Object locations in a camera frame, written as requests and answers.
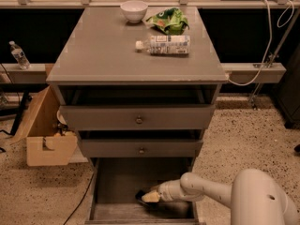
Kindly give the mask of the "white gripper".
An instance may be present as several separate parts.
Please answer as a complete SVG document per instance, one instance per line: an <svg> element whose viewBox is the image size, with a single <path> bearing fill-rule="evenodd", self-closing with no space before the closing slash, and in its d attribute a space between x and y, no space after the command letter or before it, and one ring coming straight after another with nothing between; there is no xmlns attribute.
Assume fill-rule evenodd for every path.
<svg viewBox="0 0 300 225"><path fill-rule="evenodd" d="M160 184L156 190L152 190L142 195L142 201L145 203L174 202L181 199L181 186L179 180L166 181Z"/></svg>

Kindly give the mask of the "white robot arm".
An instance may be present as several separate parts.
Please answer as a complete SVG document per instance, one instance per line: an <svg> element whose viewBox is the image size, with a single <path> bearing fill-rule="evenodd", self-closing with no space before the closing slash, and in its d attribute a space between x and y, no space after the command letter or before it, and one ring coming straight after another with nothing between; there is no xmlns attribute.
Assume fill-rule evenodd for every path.
<svg viewBox="0 0 300 225"><path fill-rule="evenodd" d="M293 200L267 173L239 172L231 185L201 178L194 172L164 182L141 196L143 203L197 202L202 196L231 209L231 225L297 225Z"/></svg>

